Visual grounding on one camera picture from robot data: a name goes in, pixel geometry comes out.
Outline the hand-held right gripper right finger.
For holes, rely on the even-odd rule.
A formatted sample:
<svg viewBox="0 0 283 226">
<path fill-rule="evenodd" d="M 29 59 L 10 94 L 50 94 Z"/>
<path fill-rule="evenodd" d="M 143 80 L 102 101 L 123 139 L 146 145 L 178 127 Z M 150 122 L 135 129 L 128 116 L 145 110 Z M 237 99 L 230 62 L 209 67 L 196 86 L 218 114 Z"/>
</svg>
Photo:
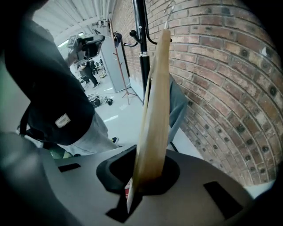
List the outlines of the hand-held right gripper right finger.
<svg viewBox="0 0 283 226">
<path fill-rule="evenodd" d="M 225 218 L 204 185 L 217 182 L 242 207 L 252 197 L 237 181 L 212 164 L 186 154 L 167 151 L 180 167 L 176 183 L 164 194 L 144 196 L 127 226 L 214 226 Z"/>
</svg>

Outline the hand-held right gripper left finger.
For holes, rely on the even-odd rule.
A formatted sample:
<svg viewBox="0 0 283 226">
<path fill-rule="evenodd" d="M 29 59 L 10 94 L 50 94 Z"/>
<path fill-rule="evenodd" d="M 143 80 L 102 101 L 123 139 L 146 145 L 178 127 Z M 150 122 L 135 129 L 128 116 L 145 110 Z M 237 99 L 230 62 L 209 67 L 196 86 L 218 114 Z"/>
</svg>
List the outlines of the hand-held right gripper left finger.
<svg viewBox="0 0 283 226">
<path fill-rule="evenodd" d="M 0 135 L 0 200 L 4 225 L 134 226 L 126 211 L 125 191 L 107 191 L 97 166 L 107 158 L 135 150 L 118 148 L 94 156 L 53 159 L 14 133 Z"/>
</svg>

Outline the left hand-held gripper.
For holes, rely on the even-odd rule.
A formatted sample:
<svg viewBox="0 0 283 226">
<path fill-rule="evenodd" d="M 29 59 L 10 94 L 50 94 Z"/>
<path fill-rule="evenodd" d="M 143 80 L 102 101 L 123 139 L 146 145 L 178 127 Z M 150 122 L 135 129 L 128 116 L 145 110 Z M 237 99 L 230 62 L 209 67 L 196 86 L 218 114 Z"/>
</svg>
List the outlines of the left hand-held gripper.
<svg viewBox="0 0 283 226">
<path fill-rule="evenodd" d="M 69 37 L 67 47 L 72 50 L 82 50 L 84 52 L 84 57 L 93 58 L 99 54 L 104 40 L 105 37 L 103 35 L 96 35 L 83 39 L 79 35 L 72 35 Z"/>
</svg>

